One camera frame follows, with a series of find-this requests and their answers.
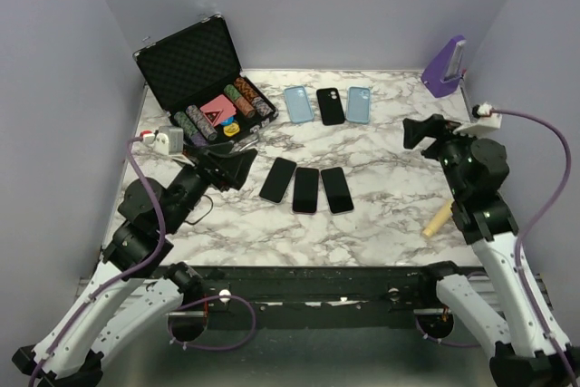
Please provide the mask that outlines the phone from blue case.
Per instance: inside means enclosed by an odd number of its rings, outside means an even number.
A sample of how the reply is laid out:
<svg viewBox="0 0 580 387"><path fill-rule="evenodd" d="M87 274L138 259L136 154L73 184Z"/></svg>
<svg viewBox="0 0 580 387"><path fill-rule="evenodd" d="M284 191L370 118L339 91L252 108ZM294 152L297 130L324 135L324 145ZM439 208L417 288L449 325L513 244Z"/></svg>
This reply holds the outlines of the phone from blue case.
<svg viewBox="0 0 580 387"><path fill-rule="evenodd" d="M263 200L279 204L284 198L296 167L297 164L291 160L276 158L258 196Z"/></svg>

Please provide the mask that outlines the black cased phone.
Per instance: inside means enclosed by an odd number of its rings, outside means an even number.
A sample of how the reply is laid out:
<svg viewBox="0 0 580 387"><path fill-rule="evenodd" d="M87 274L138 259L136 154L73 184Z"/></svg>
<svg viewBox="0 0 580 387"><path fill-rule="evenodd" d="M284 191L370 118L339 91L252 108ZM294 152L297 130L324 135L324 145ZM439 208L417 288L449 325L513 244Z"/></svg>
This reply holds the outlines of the black cased phone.
<svg viewBox="0 0 580 387"><path fill-rule="evenodd" d="M319 170L297 168L292 201L292 210L297 214L314 214L317 211Z"/></svg>

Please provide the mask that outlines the light blue phone case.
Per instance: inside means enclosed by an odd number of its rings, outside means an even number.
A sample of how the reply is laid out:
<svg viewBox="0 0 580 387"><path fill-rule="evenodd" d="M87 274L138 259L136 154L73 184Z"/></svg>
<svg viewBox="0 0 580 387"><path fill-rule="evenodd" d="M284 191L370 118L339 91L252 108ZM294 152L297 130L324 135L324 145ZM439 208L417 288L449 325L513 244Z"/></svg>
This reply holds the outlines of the light blue phone case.
<svg viewBox="0 0 580 387"><path fill-rule="evenodd" d="M284 89L284 97L288 116L292 123L301 124L314 120L314 112L304 86Z"/></svg>

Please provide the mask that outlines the black phone case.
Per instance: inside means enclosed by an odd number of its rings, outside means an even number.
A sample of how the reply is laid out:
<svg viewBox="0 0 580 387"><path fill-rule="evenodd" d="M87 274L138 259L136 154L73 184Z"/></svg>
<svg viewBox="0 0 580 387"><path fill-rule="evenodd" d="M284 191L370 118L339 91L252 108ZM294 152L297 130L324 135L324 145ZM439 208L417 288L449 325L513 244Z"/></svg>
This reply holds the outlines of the black phone case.
<svg viewBox="0 0 580 387"><path fill-rule="evenodd" d="M336 88L319 89L316 98L323 125L333 126L345 122L340 94Z"/></svg>

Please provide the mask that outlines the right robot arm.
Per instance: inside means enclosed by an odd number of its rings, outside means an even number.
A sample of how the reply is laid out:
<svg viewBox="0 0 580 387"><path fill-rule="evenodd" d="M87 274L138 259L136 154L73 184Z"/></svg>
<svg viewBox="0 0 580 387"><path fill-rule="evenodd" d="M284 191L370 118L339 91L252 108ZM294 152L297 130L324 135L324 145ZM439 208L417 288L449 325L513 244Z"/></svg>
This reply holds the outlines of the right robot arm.
<svg viewBox="0 0 580 387"><path fill-rule="evenodd" d="M468 133L433 114L402 122L403 146L434 142L422 151L442 167L453 197L451 215L483 265L498 298L492 308L455 265L440 262L417 284L426 306L450 309L477 339L498 386L576 386L579 349L551 313L530 270L519 229L499 189L509 174L503 145Z"/></svg>

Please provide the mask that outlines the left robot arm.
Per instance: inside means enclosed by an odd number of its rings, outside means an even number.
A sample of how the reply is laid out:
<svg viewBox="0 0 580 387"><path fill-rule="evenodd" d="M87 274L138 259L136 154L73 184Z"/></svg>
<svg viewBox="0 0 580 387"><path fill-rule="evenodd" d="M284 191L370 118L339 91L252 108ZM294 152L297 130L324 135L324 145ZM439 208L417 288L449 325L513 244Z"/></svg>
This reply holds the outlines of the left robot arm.
<svg viewBox="0 0 580 387"><path fill-rule="evenodd" d="M255 149L230 152L227 146L188 150L168 187L135 170L138 178L119 206L125 220L82 294L42 341L13 356L30 385L95 386L112 359L155 321L211 301L203 278L179 262L138 300L124 304L173 248L167 236L177 232L207 189L241 189L256 155Z"/></svg>

